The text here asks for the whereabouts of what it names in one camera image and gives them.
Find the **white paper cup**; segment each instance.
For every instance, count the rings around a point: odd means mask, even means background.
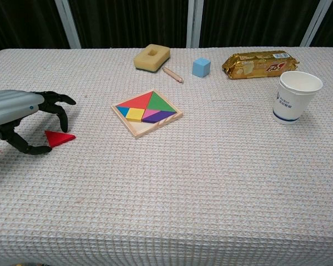
[[[295,123],[322,86],[322,81],[309,73],[282,73],[273,106],[274,120],[283,125]]]

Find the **light blue cube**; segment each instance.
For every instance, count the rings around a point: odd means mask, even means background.
[[[211,61],[200,57],[194,61],[193,75],[203,78],[210,73]]]

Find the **dark curtain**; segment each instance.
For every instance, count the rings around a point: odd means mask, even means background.
[[[69,48],[54,0],[0,0],[0,50]]]
[[[188,0],[69,0],[82,48],[186,46]]]
[[[205,0],[200,47],[299,46],[319,0]]]
[[[333,2],[318,28],[311,46],[333,47]]]

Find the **sponge hole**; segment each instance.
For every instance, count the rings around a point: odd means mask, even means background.
[[[154,56],[154,55],[156,55],[157,54],[157,51],[156,50],[150,50],[149,51],[149,53],[148,53],[148,55],[150,55],[150,56]]]

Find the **gold snack package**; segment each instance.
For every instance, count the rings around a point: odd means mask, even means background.
[[[295,70],[299,62],[285,51],[267,51],[234,54],[222,65],[230,79],[280,76]]]

